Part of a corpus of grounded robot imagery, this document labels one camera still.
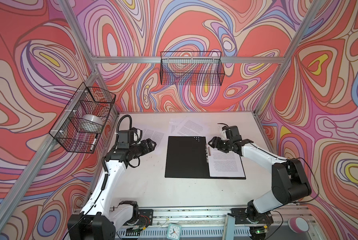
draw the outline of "pink round object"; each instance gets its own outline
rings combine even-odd
[[[303,233],[309,230],[309,224],[301,217],[290,218],[289,227],[296,233]]]

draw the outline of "swirly pattern wall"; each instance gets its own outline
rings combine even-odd
[[[276,69],[275,64],[231,64],[232,73],[221,86],[163,86],[159,67],[105,63],[99,70],[117,96],[116,108],[132,112],[251,111]]]
[[[97,0],[73,9],[96,56],[193,48],[282,56],[309,6],[309,0]]]
[[[358,1],[325,2],[261,111],[278,154],[311,166],[326,237],[358,239]]]
[[[56,0],[0,1],[0,203],[89,74]],[[95,154],[54,148],[0,239],[62,237],[113,124]]]
[[[93,55],[220,50],[283,56],[310,1],[85,1],[74,12]],[[217,86],[162,86],[159,64],[101,64],[119,111],[251,111],[276,65],[225,64]]]

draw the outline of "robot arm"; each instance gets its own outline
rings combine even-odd
[[[237,126],[224,126],[222,138],[208,143],[222,152],[234,151],[247,157],[272,174],[271,190],[247,204],[247,218],[257,222],[263,214],[311,194],[311,187],[298,159],[286,159],[270,153],[249,139],[242,140]]]
[[[120,122],[125,117],[130,118],[130,128],[119,131]],[[138,221],[139,209],[135,201],[122,201],[114,211],[109,212],[113,192],[120,177],[128,166],[137,167],[129,162],[138,159],[140,164],[139,157],[152,152],[156,147],[156,143],[149,138],[141,141],[143,132],[132,127],[131,123],[129,115],[120,118],[115,144],[102,160],[103,170],[98,184],[80,214],[72,214],[68,220],[67,226],[72,240],[114,239],[116,231],[124,223],[134,224]]]

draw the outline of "analog clock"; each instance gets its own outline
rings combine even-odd
[[[181,226],[170,223],[167,230],[167,238],[178,240],[180,238]]]

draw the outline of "black wire basket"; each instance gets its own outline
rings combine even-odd
[[[162,85],[221,86],[224,68],[220,51],[162,51]]]
[[[93,153],[115,98],[105,89],[85,87],[66,121],[55,135],[50,134],[68,152]]]

